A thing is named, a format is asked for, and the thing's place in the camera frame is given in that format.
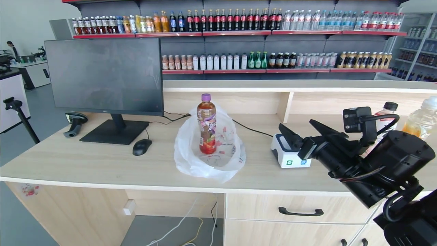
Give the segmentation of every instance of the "orange juice bottle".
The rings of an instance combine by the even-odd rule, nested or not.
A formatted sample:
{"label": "orange juice bottle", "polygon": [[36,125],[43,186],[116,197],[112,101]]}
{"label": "orange juice bottle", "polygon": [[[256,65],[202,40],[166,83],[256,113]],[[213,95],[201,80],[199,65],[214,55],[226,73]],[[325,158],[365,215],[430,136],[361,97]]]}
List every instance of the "orange juice bottle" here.
{"label": "orange juice bottle", "polygon": [[170,32],[170,26],[165,11],[161,11],[161,25],[163,27],[163,32]]}
{"label": "orange juice bottle", "polygon": [[210,155],[217,150],[215,145],[216,125],[215,105],[210,94],[202,94],[202,102],[197,106],[197,120],[200,126],[200,151]]}
{"label": "orange juice bottle", "polygon": [[161,25],[161,18],[158,16],[158,12],[155,11],[153,15],[153,24],[155,25],[155,32],[163,32],[163,26]]}

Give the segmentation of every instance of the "bottle cap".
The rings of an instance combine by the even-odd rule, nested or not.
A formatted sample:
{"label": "bottle cap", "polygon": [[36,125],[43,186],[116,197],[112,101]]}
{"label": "bottle cap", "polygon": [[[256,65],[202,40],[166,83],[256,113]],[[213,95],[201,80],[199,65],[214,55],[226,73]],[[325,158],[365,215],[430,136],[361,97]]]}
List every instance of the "bottle cap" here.
{"label": "bottle cap", "polygon": [[211,94],[208,94],[208,93],[202,94],[202,101],[204,101],[204,102],[211,101]]}
{"label": "bottle cap", "polygon": [[398,109],[398,104],[395,102],[386,102],[384,104],[384,109],[390,110],[390,111],[396,111]]}

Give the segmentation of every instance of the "person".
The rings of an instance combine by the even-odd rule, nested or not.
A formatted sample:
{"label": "person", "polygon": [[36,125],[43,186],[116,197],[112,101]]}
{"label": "person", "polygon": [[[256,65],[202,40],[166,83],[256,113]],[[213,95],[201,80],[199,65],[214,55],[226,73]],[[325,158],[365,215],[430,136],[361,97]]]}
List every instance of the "person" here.
{"label": "person", "polygon": [[6,43],[7,43],[7,46],[12,47],[12,50],[14,51],[14,54],[15,54],[15,60],[19,61],[17,48],[15,48],[14,44],[11,41],[8,41]]}

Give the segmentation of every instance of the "white plastic bag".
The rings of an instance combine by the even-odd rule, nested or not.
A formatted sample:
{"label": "white plastic bag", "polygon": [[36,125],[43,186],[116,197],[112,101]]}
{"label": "white plastic bag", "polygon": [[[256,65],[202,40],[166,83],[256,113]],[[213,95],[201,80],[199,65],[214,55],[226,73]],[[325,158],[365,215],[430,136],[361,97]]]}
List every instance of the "white plastic bag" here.
{"label": "white plastic bag", "polygon": [[235,124],[226,112],[215,104],[217,125],[215,127],[214,154],[203,154],[199,149],[200,129],[197,107],[190,111],[191,117],[180,127],[174,143],[174,160],[177,169],[195,177],[216,179],[222,183],[230,180],[246,162],[246,150],[236,134]]}

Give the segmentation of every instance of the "monitor stand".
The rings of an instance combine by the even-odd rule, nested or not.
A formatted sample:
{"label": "monitor stand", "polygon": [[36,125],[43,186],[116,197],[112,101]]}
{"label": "monitor stand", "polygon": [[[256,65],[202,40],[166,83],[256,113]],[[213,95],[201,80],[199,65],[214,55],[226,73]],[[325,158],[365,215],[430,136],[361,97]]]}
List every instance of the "monitor stand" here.
{"label": "monitor stand", "polygon": [[123,120],[121,114],[111,114],[112,119],[80,139],[82,142],[129,145],[149,125],[147,121]]}

